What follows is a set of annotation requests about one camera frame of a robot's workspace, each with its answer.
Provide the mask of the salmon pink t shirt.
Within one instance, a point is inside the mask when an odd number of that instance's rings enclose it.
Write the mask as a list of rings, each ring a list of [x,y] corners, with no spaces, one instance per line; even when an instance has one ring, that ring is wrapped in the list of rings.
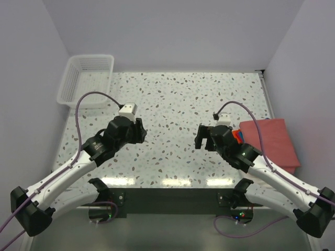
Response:
[[[265,155],[274,164],[290,174],[300,167],[284,119],[258,120],[265,148]],[[244,141],[260,149],[259,135],[254,121],[243,121],[239,124]]]

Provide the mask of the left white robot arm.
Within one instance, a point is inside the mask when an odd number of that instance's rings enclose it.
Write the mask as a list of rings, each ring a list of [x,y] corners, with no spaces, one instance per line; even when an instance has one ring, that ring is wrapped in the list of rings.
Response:
[[[51,204],[74,182],[110,160],[126,144],[143,143],[147,135],[142,120],[134,121],[116,116],[106,129],[86,140],[80,153],[42,181],[24,189],[20,186],[10,193],[10,208],[29,236],[42,233],[57,211]]]

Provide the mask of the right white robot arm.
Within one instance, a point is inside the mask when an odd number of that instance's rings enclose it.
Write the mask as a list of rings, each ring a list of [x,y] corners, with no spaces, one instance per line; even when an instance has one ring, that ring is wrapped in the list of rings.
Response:
[[[217,152],[231,167],[263,180],[271,188],[263,188],[250,179],[242,179],[234,188],[231,206],[260,204],[274,209],[296,222],[308,235],[323,236],[334,217],[334,191],[319,189],[299,180],[268,160],[248,143],[238,143],[232,129],[226,125],[201,125],[195,138],[200,149],[206,139],[205,150]]]

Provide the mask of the white plastic laundry basket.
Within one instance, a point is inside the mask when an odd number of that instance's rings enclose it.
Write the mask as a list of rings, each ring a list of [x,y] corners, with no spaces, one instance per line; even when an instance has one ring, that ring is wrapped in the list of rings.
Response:
[[[108,54],[82,54],[69,58],[57,94],[57,103],[74,109],[86,93],[108,94],[114,57]]]

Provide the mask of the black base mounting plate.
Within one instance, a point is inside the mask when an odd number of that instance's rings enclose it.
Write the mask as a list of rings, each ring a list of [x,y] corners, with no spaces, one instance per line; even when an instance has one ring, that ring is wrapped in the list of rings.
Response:
[[[225,215],[250,223],[254,204],[233,202],[232,196],[229,188],[109,188],[85,206],[89,219],[99,223],[130,214]]]

